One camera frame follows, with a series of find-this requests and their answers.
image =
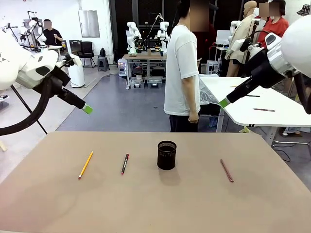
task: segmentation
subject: white t-shirt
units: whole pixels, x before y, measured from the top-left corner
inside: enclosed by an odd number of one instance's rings
[[[175,26],[167,46],[164,112],[175,116],[189,116],[190,109],[182,89],[182,79],[194,76],[195,102],[200,111],[197,39],[186,26]]]

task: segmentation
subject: black chair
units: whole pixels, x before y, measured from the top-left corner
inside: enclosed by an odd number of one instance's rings
[[[91,42],[91,41],[82,41],[81,42],[81,51],[78,51],[78,56],[80,57],[80,59],[84,58],[83,67],[86,65],[86,58],[89,58],[92,68],[94,68],[96,66],[96,64],[93,60],[94,51],[93,51],[92,46],[93,46],[93,42]]]

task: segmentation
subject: green tape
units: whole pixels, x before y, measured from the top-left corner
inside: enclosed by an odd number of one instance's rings
[[[229,100],[227,99],[227,98],[225,98],[225,99],[223,99],[222,101],[220,101],[220,106],[222,107],[222,108],[225,108],[225,107],[227,107],[229,104],[230,104],[230,102],[229,102]]]
[[[82,109],[84,112],[86,112],[87,114],[91,114],[93,112],[93,109],[88,106],[87,104],[84,105],[83,109]]]

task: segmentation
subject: pen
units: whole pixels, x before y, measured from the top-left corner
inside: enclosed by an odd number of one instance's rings
[[[88,159],[86,161],[86,164],[84,164],[84,167],[83,167],[83,169],[82,169],[78,179],[81,179],[81,177],[82,177],[82,175],[83,175],[83,173],[84,173],[84,171],[85,171],[85,169],[86,169],[90,159],[92,158],[92,155],[93,155],[93,152],[89,155],[89,157],[88,157]]]
[[[249,96],[249,97],[260,97],[260,96],[253,96],[253,95],[246,95],[246,96]]]
[[[128,158],[130,157],[129,154],[126,154],[126,157],[125,157],[125,160],[124,160],[124,164],[123,164],[123,167],[122,167],[122,171],[121,171],[121,175],[124,174],[125,172],[125,168],[126,168],[126,165],[127,165],[127,161],[128,161]]]
[[[220,159],[220,163],[222,164],[222,166],[223,166],[223,168],[225,170],[225,173],[227,174],[227,177],[228,177],[229,181],[233,183],[234,180],[233,180],[232,176],[230,175],[230,172],[228,171],[227,167],[225,166],[225,163],[224,163],[223,159]]]
[[[275,110],[271,109],[262,109],[262,108],[253,108],[254,110],[259,110],[259,111],[266,111],[266,112],[275,112]]]

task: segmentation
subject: white floor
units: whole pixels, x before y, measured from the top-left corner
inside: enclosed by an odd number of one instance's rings
[[[66,88],[80,98],[84,98],[103,76],[115,73],[118,73],[115,66],[110,66],[108,72],[98,72],[97,68],[84,68],[86,87],[71,88],[71,86],[68,85]],[[38,103],[40,95],[35,91],[28,90],[24,87],[19,87],[17,90],[30,108],[34,109]],[[18,123],[29,115],[27,109],[12,90],[4,91],[1,94],[9,95],[9,99],[6,100],[9,105],[3,109],[0,108],[0,128]],[[53,132],[73,109],[73,106],[63,102],[57,97],[53,97],[50,99],[46,111],[39,121],[48,133]],[[0,183],[44,136],[45,133],[39,125],[35,123],[21,132],[0,137],[0,141],[2,141],[8,148],[5,152],[0,150]]]

